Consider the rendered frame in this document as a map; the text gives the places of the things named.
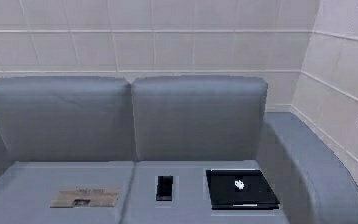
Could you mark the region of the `black closed laptop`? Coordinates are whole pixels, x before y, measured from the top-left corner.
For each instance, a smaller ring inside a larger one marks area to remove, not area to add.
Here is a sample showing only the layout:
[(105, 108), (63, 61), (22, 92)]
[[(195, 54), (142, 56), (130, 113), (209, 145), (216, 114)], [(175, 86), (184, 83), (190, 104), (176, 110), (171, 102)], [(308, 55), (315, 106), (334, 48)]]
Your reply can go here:
[(274, 210), (280, 201), (260, 170), (206, 171), (213, 210)]

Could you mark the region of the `beige folded newspaper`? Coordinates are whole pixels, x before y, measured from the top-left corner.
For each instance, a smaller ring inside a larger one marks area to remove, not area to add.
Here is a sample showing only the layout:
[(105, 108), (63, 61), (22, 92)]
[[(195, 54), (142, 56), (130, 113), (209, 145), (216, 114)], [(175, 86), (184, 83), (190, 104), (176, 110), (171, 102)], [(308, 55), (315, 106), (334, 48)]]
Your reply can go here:
[(121, 187), (66, 188), (58, 191), (51, 200), (51, 208), (114, 207), (119, 200)]

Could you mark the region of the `grey sofa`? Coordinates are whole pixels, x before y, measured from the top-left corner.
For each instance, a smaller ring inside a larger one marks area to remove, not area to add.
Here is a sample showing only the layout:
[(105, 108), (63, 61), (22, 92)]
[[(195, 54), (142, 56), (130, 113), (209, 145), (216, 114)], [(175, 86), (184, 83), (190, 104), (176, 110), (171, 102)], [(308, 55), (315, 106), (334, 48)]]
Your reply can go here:
[[(358, 185), (257, 77), (0, 78), (0, 224), (358, 224)], [(260, 170), (274, 210), (213, 210), (206, 171)], [(173, 177), (157, 201), (159, 176)], [(121, 187), (114, 207), (51, 208)]]

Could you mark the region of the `black remote control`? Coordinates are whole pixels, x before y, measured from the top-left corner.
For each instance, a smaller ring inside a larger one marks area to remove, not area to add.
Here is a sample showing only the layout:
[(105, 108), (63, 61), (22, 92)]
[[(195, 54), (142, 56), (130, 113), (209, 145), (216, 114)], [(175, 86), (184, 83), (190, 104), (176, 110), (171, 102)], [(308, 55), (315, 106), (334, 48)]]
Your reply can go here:
[(159, 176), (156, 191), (157, 201), (171, 201), (173, 198), (173, 177)]

